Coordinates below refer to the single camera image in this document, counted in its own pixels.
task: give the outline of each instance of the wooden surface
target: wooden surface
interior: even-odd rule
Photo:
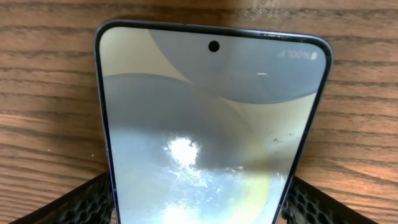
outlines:
[[[106,170],[92,40],[121,15],[330,41],[335,68],[297,175],[398,223],[396,0],[0,0],[0,223]]]

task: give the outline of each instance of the wood grain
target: wood grain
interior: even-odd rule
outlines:
[[[0,0],[0,223],[106,171],[92,40],[122,15],[326,38],[335,67],[297,175],[398,222],[398,1]]]

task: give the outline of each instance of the phone bezel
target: phone bezel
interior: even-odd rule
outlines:
[[[309,44],[318,46],[319,48],[321,48],[324,51],[324,53],[326,55],[325,71],[323,73],[322,81],[319,86],[317,95],[315,97],[314,104],[313,104],[311,112],[310,112],[310,116],[308,117],[308,121],[305,125],[302,139],[300,141],[300,144],[298,145],[297,153],[295,155],[292,167],[291,167],[289,175],[287,177],[286,185],[282,192],[282,196],[279,200],[277,211],[276,211],[273,221],[272,221],[273,223],[276,223],[277,219],[281,213],[282,205],[284,204],[284,202],[286,200],[287,192],[290,189],[295,171],[297,169],[297,166],[298,166],[301,156],[303,154],[303,149],[305,147],[305,143],[307,142],[307,137],[311,130],[314,117],[317,113],[320,99],[323,95],[323,92],[325,91],[328,76],[331,73],[331,68],[333,66],[333,50],[332,50],[330,44],[327,41],[323,40],[322,38],[312,36],[312,35],[271,32],[271,31],[263,31],[263,30],[232,29],[232,28],[225,28],[225,27],[175,24],[175,23],[168,23],[168,22],[137,21],[137,20],[128,20],[128,19],[114,19],[114,20],[111,20],[111,21],[108,21],[108,22],[105,22],[104,24],[102,24],[97,29],[97,31],[95,33],[95,37],[94,37],[94,57],[95,57],[95,66],[96,66],[99,103],[100,103],[100,107],[101,107],[103,131],[104,131],[104,136],[105,136],[105,147],[106,147],[106,151],[107,151],[108,164],[109,164],[109,170],[110,170],[110,176],[111,176],[111,185],[112,185],[112,192],[113,192],[113,197],[114,197],[114,209],[116,212],[116,219],[117,219],[118,223],[121,223],[121,221],[120,221],[120,216],[119,216],[119,206],[118,206],[116,182],[115,182],[115,178],[114,178],[111,141],[110,141],[110,137],[109,137],[109,127],[108,127],[108,119],[107,119],[107,113],[106,113],[106,102],[105,102],[105,95],[104,95],[103,76],[102,76],[101,59],[100,59],[101,37],[108,29],[111,29],[114,27],[170,30],[170,31],[191,32],[191,33],[198,33],[198,34],[214,34],[214,35],[226,35],[226,36],[234,36],[234,37],[248,37],[248,38],[255,38],[255,39],[309,43]]]

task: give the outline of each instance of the phone screen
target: phone screen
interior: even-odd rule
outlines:
[[[99,56],[122,224],[272,223],[321,48],[114,27]]]

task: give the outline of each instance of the battery icon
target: battery icon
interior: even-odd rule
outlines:
[[[312,55],[311,55],[311,60],[315,60],[315,59],[317,59],[317,53],[316,52],[314,52],[314,53],[312,53]]]

